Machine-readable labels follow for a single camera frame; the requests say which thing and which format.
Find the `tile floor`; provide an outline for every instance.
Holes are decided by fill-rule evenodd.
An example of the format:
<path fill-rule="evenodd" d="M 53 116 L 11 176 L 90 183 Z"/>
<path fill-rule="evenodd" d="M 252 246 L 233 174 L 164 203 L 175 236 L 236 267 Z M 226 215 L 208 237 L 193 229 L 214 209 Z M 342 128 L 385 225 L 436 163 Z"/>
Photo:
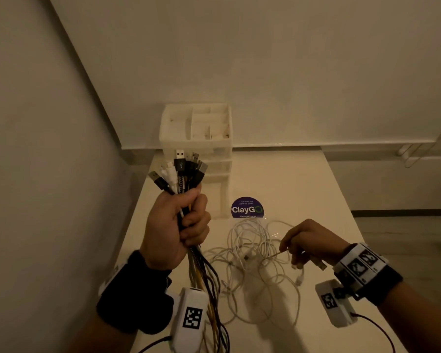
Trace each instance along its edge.
<path fill-rule="evenodd" d="M 441 217 L 356 218 L 356 223 L 366 243 L 441 306 Z"/>

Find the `hand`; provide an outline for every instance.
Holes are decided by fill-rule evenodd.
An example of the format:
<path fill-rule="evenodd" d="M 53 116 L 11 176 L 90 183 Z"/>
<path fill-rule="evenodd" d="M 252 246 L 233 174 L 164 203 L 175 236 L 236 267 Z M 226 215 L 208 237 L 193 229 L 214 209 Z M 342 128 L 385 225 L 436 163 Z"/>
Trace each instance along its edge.
<path fill-rule="evenodd" d="M 199 186 L 174 196 L 164 191 L 157 197 L 148 214 L 140 249 L 148 267 L 173 270 L 182 262 L 189 246 L 204 242 L 211 215 L 206 212 L 207 197 L 200 193 Z M 191 212 L 182 220 L 187 228 L 179 232 L 177 214 L 190 204 Z"/>
<path fill-rule="evenodd" d="M 288 250 L 293 255 L 293 265 L 304 265 L 310 260 L 311 255 L 325 260 L 330 265 L 336 265 L 348 245 L 346 240 L 334 232 L 312 219 L 306 219 L 287 232 L 281 240 L 279 250 Z"/>

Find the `round sticker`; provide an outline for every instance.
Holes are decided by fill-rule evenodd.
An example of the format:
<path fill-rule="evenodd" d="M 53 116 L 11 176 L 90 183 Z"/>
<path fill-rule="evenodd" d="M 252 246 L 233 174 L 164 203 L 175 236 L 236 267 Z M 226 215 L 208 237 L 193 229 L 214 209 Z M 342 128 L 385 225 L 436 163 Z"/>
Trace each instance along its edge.
<path fill-rule="evenodd" d="M 265 211 L 259 201 L 252 197 L 240 197 L 232 203 L 230 209 L 234 218 L 263 218 Z"/>

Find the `tabletop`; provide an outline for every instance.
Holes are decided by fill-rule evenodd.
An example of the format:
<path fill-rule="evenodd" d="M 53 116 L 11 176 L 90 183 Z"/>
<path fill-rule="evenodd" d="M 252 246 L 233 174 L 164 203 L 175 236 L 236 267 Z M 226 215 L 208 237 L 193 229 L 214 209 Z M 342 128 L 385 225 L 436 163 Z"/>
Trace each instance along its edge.
<path fill-rule="evenodd" d="M 161 151 L 156 152 L 151 169 L 158 169 L 163 161 Z M 145 181 L 131 223 L 118 256 L 123 262 L 132 251 L 141 245 L 147 215 L 159 195 L 159 188 L 152 180 Z M 209 198 L 207 210 L 216 206 L 216 198 Z M 240 197 L 253 197 L 264 207 L 265 222 L 282 220 L 296 225 L 311 218 L 332 230 L 349 243 L 363 241 L 347 203 L 321 150 L 273 150 L 234 151 L 229 184 L 229 200 L 232 203 Z M 226 247 L 227 234 L 235 219 L 215 219 L 209 224 L 210 233 L 202 245 L 203 250 Z M 284 235 L 288 227 L 272 224 L 272 230 Z M 285 273 L 295 280 L 299 271 L 284 265 Z M 225 275 L 225 268 L 216 267 Z M 179 293 L 182 287 L 189 287 L 188 260 L 185 260 L 171 274 L 173 280 L 169 290 Z M 387 338 L 377 327 L 364 320 L 345 327 L 333 326 L 315 292 L 317 283 L 333 279 L 328 267 L 321 271 L 312 263 L 304 267 L 304 280 L 299 287 L 300 297 L 288 282 L 274 286 L 272 290 L 273 316 L 260 324 L 249 324 L 239 319 L 227 325 L 232 352 L 391 352 Z M 249 310 L 247 293 L 239 294 L 239 312 L 254 319 L 255 311 Z M 350 300 L 357 313 L 368 316 L 379 324 L 392 338 L 397 352 L 405 352 L 395 333 L 388 326 L 377 308 L 366 300 Z M 292 327 L 297 307 L 299 318 Z M 220 301 L 221 319 L 232 317 L 225 302 Z M 131 352 L 138 352 L 147 344 L 169 335 L 170 327 L 158 335 L 138 333 Z M 169 352 L 168 344 L 151 348 L 151 352 Z"/>

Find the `person's left hand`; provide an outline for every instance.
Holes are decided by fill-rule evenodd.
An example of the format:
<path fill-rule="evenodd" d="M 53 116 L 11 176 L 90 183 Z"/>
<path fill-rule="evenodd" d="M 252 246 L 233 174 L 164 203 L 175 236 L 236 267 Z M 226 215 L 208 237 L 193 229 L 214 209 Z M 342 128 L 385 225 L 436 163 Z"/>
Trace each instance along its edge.
<path fill-rule="evenodd" d="M 182 221 L 187 228 L 179 232 L 177 214 L 188 205 L 191 212 Z M 173 270 L 184 259 L 188 247 L 204 242 L 211 220 L 206 205 L 207 197 L 201 194 L 201 186 L 174 196 L 165 191 L 160 193 L 148 214 L 140 249 L 148 267 Z"/>

